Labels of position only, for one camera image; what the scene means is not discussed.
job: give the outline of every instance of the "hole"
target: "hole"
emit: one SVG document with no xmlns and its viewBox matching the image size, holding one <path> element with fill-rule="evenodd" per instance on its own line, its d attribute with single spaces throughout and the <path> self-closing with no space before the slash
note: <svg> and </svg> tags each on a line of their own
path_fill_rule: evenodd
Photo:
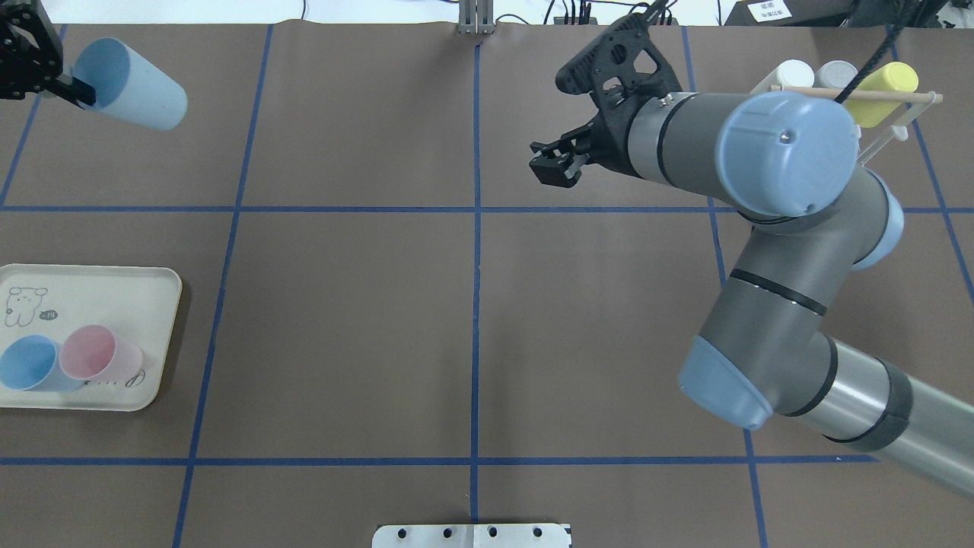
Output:
<svg viewBox="0 0 974 548">
<path fill-rule="evenodd" d="M 625 55 L 628 52 L 625 50 L 625 46 L 621 44 L 615 44 L 612 50 L 609 52 L 612 62 L 615 64 L 623 64 L 625 62 Z"/>
<path fill-rule="evenodd" d="M 616 77 L 613 77 L 613 78 L 610 78 L 610 79 L 606 80 L 602 84 L 602 91 L 608 92 L 610 89 L 615 88 L 615 87 L 618 87 L 618 86 L 621 86 L 621 85 L 622 85 L 622 81 L 619 80 Z"/>
<path fill-rule="evenodd" d="M 646 53 L 646 50 L 639 51 L 636 60 L 632 62 L 632 67 L 636 69 L 636 72 L 642 74 L 655 74 L 659 70 L 659 65 L 650 57 L 650 54 Z"/>
</svg>

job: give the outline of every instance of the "cartoon bear drawing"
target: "cartoon bear drawing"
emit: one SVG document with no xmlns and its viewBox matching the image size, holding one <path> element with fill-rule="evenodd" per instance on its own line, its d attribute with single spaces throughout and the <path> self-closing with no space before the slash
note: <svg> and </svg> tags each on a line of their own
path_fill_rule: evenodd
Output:
<svg viewBox="0 0 974 548">
<path fill-rule="evenodd" d="M 8 328 L 21 326 L 25 328 L 34 321 L 34 314 L 41 306 L 41 300 L 48 294 L 45 288 L 10 288 L 7 297 L 7 319 L 4 323 Z"/>
</svg>

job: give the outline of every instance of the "gray robotic arm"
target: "gray robotic arm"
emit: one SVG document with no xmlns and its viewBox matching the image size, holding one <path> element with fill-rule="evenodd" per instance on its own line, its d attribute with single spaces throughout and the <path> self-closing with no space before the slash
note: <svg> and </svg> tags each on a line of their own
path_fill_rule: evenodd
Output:
<svg viewBox="0 0 974 548">
<path fill-rule="evenodd" d="M 639 51 L 656 73 L 631 72 Z M 685 394 L 743 428 L 775 412 L 794 417 L 974 497 L 974 407 L 819 331 L 848 272 L 888 254 L 903 227 L 885 183 L 857 164 L 841 105 L 787 92 L 682 93 L 639 14 L 609 27 L 556 83 L 590 94 L 599 114 L 532 144 L 541 182 L 570 187 L 598 163 L 720 199 L 753 226 L 693 340 Z"/>
</svg>

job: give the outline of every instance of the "black band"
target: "black band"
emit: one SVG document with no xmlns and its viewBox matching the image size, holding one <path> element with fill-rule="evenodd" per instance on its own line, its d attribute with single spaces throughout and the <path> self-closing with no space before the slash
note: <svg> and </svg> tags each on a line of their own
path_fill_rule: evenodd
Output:
<svg viewBox="0 0 974 548">
<path fill-rule="evenodd" d="M 772 292 L 778 296 L 787 298 L 788 300 L 800 304 L 801 306 L 811 310 L 819 316 L 825 316 L 828 312 L 828 307 L 826 307 L 821 302 L 811 298 L 810 296 L 800 294 L 791 288 L 786 288 L 777 282 L 773 282 L 768 278 L 758 276 L 757 274 L 752 274 L 746 270 L 741 270 L 739 268 L 734 268 L 730 273 L 731 278 L 736 278 L 741 282 L 747 282 L 753 286 L 758 286 L 759 288 Z"/>
<path fill-rule="evenodd" d="M 666 167 L 663 166 L 663 140 L 666 139 L 666 128 L 669 127 L 669 123 L 670 120 L 673 119 L 673 115 L 676 114 L 677 110 L 683 108 L 683 105 L 692 101 L 694 98 L 696 98 L 696 94 L 691 95 L 673 105 L 673 108 L 670 109 L 669 114 L 666 115 L 666 119 L 663 120 L 663 125 L 659 128 L 659 140 L 656 141 L 656 161 L 659 163 L 659 172 L 663 175 L 663 178 L 666 179 L 666 182 L 675 188 L 679 188 L 679 186 L 673 184 L 673 181 L 669 179 L 669 175 L 666 174 Z"/>
<path fill-rule="evenodd" d="M 837 440 L 828 438 L 837 444 L 847 444 L 850 449 L 862 452 L 872 452 L 881 450 L 896 441 L 906 431 L 910 425 L 910 411 L 913 410 L 913 385 L 907 374 L 900 371 L 896 366 L 880 360 L 886 368 L 886 375 L 889 377 L 889 399 L 886 401 L 886 409 L 882 411 L 880 420 L 869 430 L 855 438 L 848 440 Z"/>
<path fill-rule="evenodd" d="M 825 382 L 818 389 L 818 394 L 815 394 L 815 397 L 807 405 L 795 412 L 783 413 L 785 416 L 802 416 L 815 409 L 825 399 L 825 395 L 829 393 L 829 390 L 832 390 L 832 384 L 836 381 L 836 372 L 839 370 L 839 350 L 836 348 L 836 342 L 830 336 L 824 336 L 829 341 L 829 372 L 825 375 Z"/>
</svg>

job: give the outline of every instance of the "pink cup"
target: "pink cup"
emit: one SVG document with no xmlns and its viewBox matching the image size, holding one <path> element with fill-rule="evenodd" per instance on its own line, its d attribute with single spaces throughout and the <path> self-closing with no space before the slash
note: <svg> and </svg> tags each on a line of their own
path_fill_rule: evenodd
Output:
<svg viewBox="0 0 974 548">
<path fill-rule="evenodd" d="M 142 367 L 142 351 L 104 326 L 84 326 L 61 346 L 60 366 L 90 382 L 129 380 Z"/>
</svg>

